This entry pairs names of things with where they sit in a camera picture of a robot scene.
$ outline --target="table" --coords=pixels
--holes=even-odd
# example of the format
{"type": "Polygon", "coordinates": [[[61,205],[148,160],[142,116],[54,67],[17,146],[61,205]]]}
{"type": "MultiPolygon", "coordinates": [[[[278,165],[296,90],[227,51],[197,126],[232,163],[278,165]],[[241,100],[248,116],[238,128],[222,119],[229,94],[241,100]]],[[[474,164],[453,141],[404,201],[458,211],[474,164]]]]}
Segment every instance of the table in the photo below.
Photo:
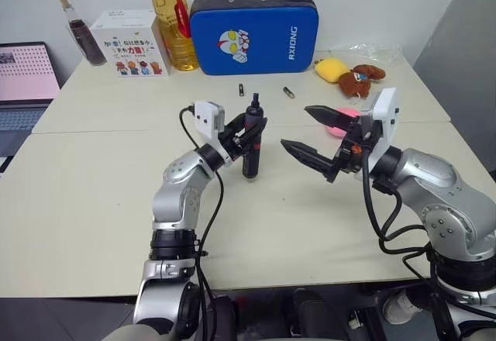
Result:
{"type": "MultiPolygon", "coordinates": [[[[222,169],[225,201],[202,261],[211,286],[412,278],[399,257],[379,250],[360,182],[340,174],[335,184],[326,183],[288,155],[281,138],[328,156],[339,145],[322,126],[268,126],[255,181],[242,176],[240,161],[222,169]]],[[[395,145],[446,158],[468,184],[496,199],[496,184],[449,122],[402,123],[395,145]]],[[[0,297],[135,295],[161,172],[189,149],[175,128],[30,136],[0,180],[0,297]]],[[[393,201],[373,194],[384,221],[393,201]]],[[[218,195],[213,181],[202,200],[199,233],[218,195]]],[[[404,207],[398,221],[418,219],[404,207]]],[[[398,245],[424,242],[413,232],[398,245]]],[[[425,260],[414,265],[429,273],[425,260]]]]}
{"type": "MultiPolygon", "coordinates": [[[[320,52],[315,59],[327,57],[320,52]]],[[[340,53],[348,66],[370,63],[354,53],[340,53]]],[[[445,122],[450,118],[413,71],[405,58],[384,66],[387,77],[373,83],[371,91],[397,86],[401,95],[402,122],[445,122]]],[[[302,110],[306,105],[350,105],[339,87],[317,76],[313,68],[300,74],[208,76],[199,69],[174,71],[170,77],[116,77],[114,67],[92,67],[83,60],[57,99],[36,125],[34,133],[99,132],[111,130],[169,129],[177,113],[194,100],[215,100],[232,119],[244,112],[254,92],[260,93],[269,126],[318,126],[302,110]],[[243,83],[245,97],[239,97],[243,83]],[[289,87],[296,99],[282,91],[289,87]]],[[[356,107],[360,109],[363,101],[356,107]]]]}

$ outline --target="blue pencil case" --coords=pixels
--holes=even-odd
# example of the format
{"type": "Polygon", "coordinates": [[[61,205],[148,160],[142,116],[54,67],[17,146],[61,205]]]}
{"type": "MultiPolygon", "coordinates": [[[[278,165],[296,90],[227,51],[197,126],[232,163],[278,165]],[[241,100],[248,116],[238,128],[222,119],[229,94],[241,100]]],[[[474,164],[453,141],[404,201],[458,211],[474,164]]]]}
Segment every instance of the blue pencil case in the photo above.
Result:
{"type": "Polygon", "coordinates": [[[312,0],[194,0],[191,36],[209,75],[303,71],[319,14],[312,0]]]}

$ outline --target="cartoon figures print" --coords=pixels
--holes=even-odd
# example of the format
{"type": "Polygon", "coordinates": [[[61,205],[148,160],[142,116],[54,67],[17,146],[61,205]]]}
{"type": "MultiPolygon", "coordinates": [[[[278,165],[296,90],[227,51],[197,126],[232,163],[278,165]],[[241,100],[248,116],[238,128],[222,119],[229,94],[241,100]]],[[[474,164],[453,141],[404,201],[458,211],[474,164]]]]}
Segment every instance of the cartoon figures print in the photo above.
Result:
{"type": "Polygon", "coordinates": [[[248,61],[246,51],[250,46],[250,39],[248,39],[248,32],[240,29],[234,31],[230,29],[225,31],[220,37],[217,47],[224,53],[231,54],[232,58],[241,64],[248,61]]]}

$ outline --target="pink screen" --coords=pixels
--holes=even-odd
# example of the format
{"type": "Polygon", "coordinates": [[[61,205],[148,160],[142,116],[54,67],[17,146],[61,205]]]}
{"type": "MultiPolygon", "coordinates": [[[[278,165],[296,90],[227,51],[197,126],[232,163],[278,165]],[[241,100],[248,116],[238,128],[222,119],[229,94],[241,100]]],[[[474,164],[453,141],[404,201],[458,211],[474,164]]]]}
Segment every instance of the pink screen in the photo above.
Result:
{"type": "Polygon", "coordinates": [[[52,99],[59,92],[44,45],[0,46],[0,101],[52,99]]]}

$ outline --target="white box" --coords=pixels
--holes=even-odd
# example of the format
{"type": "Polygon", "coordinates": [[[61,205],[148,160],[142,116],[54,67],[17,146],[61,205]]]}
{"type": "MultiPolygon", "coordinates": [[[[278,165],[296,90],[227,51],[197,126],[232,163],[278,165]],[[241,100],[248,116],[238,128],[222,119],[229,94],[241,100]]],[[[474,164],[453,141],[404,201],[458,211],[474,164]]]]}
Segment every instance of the white box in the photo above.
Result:
{"type": "Polygon", "coordinates": [[[158,22],[152,9],[107,10],[91,33],[118,76],[167,76],[171,61],[158,22]]]}

